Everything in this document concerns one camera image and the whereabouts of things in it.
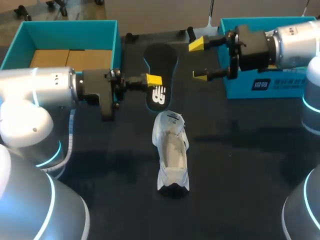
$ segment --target new balance logo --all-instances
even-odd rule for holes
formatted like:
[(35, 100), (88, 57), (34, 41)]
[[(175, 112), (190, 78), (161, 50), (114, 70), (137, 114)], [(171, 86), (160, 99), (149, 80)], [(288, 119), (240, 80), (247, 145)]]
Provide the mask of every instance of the new balance logo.
[(152, 91), (152, 100), (160, 105), (165, 104), (166, 88), (164, 86), (156, 86)]

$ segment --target gray floor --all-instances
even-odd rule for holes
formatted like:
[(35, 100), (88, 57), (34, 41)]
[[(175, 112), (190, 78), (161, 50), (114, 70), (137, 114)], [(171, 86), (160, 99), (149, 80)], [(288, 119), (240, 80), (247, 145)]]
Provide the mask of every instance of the gray floor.
[[(27, 11), (34, 21), (59, 20), (105, 20), (105, 6), (95, 4), (94, 0), (65, 0), (67, 17), (63, 17), (59, 6), (48, 8), (45, 3), (27, 7)], [(0, 46), (8, 46), (13, 40), (23, 17), (17, 17), (14, 11), (0, 13)]]

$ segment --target black table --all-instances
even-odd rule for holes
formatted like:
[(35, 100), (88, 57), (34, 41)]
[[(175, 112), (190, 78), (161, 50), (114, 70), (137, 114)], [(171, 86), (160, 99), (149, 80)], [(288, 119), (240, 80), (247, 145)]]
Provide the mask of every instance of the black table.
[[(115, 122), (101, 122), (99, 108), (81, 105), (61, 181), (88, 204), (89, 239), (284, 240), (283, 204), (317, 163), (310, 146), (319, 140), (301, 128), (301, 100), (227, 100), (221, 79), (191, 76), (219, 66), (215, 50), (189, 54), (173, 33), (127, 44), (126, 77), (148, 71), (142, 56), (153, 42), (170, 42), (178, 55), (170, 110), (185, 120), (190, 192), (179, 199), (157, 192), (157, 114), (144, 94), (128, 92)], [(66, 148), (68, 112), (52, 115)]]

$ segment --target shoe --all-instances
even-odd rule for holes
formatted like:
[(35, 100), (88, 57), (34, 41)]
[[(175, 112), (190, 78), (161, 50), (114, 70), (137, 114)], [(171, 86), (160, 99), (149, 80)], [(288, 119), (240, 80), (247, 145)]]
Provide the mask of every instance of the shoe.
[(189, 142), (182, 116), (169, 110), (159, 113), (154, 121), (152, 143), (158, 148), (160, 157), (157, 189), (173, 185), (189, 191)]

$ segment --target blue box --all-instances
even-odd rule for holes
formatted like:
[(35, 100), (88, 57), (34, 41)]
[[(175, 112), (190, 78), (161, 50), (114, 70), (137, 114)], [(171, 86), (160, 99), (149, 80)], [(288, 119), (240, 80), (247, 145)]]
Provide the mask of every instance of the blue box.
[(0, 70), (29, 68), (36, 50), (112, 50), (110, 68), (121, 66), (116, 20), (24, 21)]
[[(300, 24), (316, 20), (314, 17), (246, 17), (221, 18), (218, 33), (225, 35), (227, 31), (238, 25), (246, 24), (251, 31), (271, 31), (277, 27)], [(218, 47), (218, 58), (221, 68), (229, 66), (229, 54), (225, 45)], [(301, 98), (306, 82), (306, 67), (284, 71), (258, 73), (257, 70), (239, 70), (238, 78), (223, 83), (228, 99), (255, 98)]]

